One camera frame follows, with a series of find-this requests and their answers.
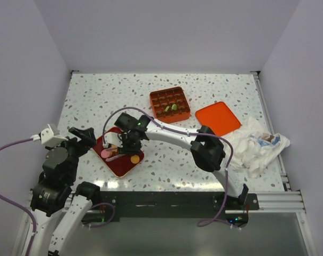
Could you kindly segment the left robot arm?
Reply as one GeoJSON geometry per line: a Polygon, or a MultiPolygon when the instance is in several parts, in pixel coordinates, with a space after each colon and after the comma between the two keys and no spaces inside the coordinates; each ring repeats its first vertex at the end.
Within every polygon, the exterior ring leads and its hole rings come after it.
{"type": "Polygon", "coordinates": [[[31,224],[22,255],[61,255],[85,213],[101,203],[100,188],[93,183],[83,182],[72,192],[80,157],[97,144],[94,129],[71,127],[68,131],[73,138],[61,136],[54,125],[48,125],[32,136],[48,153],[32,189],[31,224]]]}

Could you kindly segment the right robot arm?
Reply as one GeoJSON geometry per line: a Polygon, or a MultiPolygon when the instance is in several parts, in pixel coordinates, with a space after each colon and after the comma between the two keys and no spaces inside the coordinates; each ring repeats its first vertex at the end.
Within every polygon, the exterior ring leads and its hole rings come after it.
{"type": "Polygon", "coordinates": [[[118,146],[118,152],[136,155],[141,142],[161,141],[191,152],[196,166],[212,173],[222,184],[231,208],[239,210],[247,204],[248,187],[230,168],[234,149],[226,139],[214,134],[211,128],[186,129],[157,121],[143,114],[139,119],[122,113],[114,125],[121,130],[118,135],[107,134],[104,140],[118,146]]]}

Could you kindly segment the pink cookie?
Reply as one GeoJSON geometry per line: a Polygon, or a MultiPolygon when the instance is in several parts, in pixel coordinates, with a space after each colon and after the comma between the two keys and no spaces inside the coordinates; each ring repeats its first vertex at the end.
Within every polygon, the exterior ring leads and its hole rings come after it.
{"type": "Polygon", "coordinates": [[[111,155],[112,155],[112,152],[108,151],[106,149],[102,150],[101,153],[100,153],[100,156],[102,158],[109,158],[111,155]]]}

